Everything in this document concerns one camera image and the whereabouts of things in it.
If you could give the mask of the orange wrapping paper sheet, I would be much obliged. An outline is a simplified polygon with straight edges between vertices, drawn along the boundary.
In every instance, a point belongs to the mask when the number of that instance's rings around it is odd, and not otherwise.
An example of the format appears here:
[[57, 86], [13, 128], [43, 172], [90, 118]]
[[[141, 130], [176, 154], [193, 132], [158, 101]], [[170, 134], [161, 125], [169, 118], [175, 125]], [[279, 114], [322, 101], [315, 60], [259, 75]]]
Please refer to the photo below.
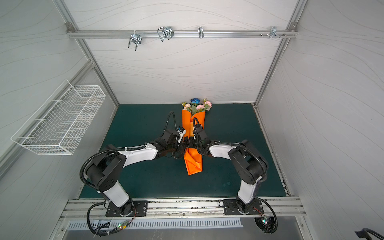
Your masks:
[[[205, 126], [205, 115], [206, 113], [200, 112], [192, 115], [191, 112], [187, 110], [182, 110], [182, 125], [186, 130], [184, 134], [184, 140], [189, 137], [194, 138], [193, 134], [193, 119], [197, 118], [199, 123], [204, 127]], [[198, 153], [197, 149], [187, 148], [184, 154], [184, 160], [187, 168], [188, 175], [193, 175], [203, 171], [203, 156]]]

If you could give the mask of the pink fake flower stem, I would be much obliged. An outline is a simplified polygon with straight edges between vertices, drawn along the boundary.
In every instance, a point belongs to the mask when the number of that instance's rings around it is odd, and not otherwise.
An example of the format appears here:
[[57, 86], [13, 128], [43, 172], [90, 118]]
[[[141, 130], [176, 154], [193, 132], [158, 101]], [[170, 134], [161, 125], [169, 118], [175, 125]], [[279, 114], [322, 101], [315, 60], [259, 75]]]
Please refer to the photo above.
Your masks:
[[204, 99], [202, 102], [196, 105], [197, 112], [209, 111], [212, 108], [212, 103], [207, 99]]

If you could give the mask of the peach fake flower stem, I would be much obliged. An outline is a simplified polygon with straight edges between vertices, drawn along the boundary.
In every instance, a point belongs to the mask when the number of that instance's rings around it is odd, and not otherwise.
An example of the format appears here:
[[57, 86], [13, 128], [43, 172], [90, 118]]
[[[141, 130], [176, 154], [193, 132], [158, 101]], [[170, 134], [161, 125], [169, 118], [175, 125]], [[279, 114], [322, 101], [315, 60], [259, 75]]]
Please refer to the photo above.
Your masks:
[[184, 106], [183, 110], [186, 110], [186, 111], [190, 111], [191, 110], [191, 107], [192, 105], [190, 103], [182, 103], [182, 105]]

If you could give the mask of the blue fake flower stem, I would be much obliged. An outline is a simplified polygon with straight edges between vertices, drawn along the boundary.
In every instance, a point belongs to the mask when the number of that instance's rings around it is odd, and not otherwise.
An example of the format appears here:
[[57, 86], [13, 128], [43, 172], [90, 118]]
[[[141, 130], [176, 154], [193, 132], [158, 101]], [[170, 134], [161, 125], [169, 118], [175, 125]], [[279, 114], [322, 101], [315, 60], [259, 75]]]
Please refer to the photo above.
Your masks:
[[192, 104], [200, 104], [200, 99], [198, 99], [198, 98], [193, 98], [193, 99], [191, 99], [191, 103]]

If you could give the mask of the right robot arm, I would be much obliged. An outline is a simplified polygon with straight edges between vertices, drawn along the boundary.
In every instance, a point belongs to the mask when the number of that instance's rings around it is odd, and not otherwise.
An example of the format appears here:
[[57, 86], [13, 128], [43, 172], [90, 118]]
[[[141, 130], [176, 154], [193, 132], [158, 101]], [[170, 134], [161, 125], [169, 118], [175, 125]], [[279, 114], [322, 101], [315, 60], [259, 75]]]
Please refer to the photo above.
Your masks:
[[242, 180], [236, 198], [237, 209], [241, 214], [248, 214], [261, 183], [268, 178], [268, 162], [248, 140], [239, 143], [212, 141], [202, 127], [193, 130], [193, 134], [193, 146], [199, 154], [232, 162]]

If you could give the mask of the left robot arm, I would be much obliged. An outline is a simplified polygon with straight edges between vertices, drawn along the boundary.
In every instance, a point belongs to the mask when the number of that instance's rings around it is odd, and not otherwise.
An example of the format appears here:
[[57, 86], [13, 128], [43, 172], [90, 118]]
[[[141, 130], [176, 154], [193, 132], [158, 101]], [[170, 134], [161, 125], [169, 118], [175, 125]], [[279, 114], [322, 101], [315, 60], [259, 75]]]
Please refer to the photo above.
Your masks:
[[186, 133], [184, 128], [176, 128], [165, 130], [159, 138], [142, 146], [116, 148], [109, 145], [83, 163], [80, 179], [111, 202], [122, 216], [127, 216], [133, 210], [134, 204], [119, 182], [123, 169], [177, 152]]

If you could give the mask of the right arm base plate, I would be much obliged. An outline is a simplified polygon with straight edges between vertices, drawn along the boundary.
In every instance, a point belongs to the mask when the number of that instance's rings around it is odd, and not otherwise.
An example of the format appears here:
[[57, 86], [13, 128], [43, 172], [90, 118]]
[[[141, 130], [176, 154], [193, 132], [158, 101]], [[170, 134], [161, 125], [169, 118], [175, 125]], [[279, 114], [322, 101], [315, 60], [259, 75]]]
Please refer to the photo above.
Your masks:
[[224, 199], [219, 202], [226, 216], [231, 215], [264, 215], [262, 202], [254, 199], [245, 204], [240, 199]]

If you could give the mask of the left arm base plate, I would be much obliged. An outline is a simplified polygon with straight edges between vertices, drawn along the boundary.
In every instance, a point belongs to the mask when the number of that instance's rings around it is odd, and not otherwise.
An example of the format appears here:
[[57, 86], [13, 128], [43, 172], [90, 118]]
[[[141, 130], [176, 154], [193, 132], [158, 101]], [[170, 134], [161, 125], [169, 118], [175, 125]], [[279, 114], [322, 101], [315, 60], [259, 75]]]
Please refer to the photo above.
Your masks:
[[121, 207], [117, 207], [113, 202], [110, 202], [107, 207], [106, 217], [145, 217], [147, 207], [148, 201], [133, 201], [132, 199], [129, 199]]

